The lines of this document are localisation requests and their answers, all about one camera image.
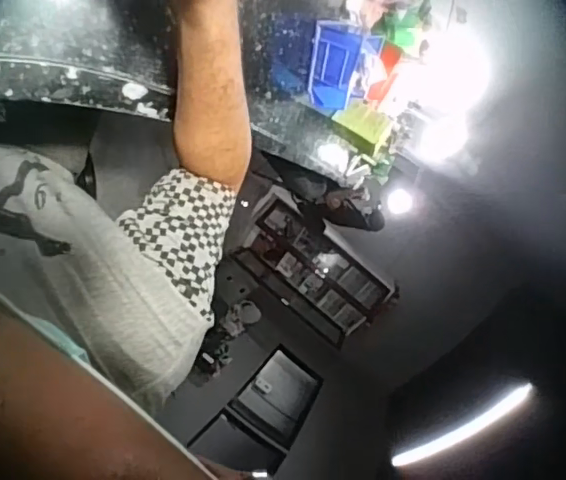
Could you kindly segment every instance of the speckled countertop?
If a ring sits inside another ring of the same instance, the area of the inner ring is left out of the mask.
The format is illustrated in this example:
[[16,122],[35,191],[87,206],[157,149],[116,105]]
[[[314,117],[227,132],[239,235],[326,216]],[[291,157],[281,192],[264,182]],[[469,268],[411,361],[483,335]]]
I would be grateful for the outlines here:
[[[176,62],[167,0],[0,0],[0,101],[33,100],[169,121]],[[325,143],[350,145],[326,117],[273,94],[264,47],[274,18],[337,18],[342,0],[243,0],[241,29],[248,101],[258,148],[343,177],[316,156]]]

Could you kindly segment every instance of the graphic t-shirt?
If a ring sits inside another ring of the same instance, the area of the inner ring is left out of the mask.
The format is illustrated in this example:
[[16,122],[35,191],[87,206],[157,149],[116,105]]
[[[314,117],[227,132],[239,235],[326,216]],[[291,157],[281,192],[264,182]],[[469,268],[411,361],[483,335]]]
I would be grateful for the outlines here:
[[62,330],[155,414],[212,324],[234,201],[230,189],[177,169],[114,221],[67,170],[0,146],[0,294]]

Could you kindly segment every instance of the ceiling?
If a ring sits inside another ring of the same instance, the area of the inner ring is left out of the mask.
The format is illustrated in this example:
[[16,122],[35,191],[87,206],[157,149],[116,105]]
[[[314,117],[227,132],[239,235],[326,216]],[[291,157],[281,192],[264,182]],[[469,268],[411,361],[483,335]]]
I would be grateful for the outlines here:
[[[433,5],[449,12],[449,0]],[[344,351],[388,389],[454,348],[513,287],[566,307],[566,2],[457,5],[491,63],[467,153],[423,172],[409,216],[379,234],[341,231],[401,286],[399,306]],[[468,160],[472,173],[458,168]]]

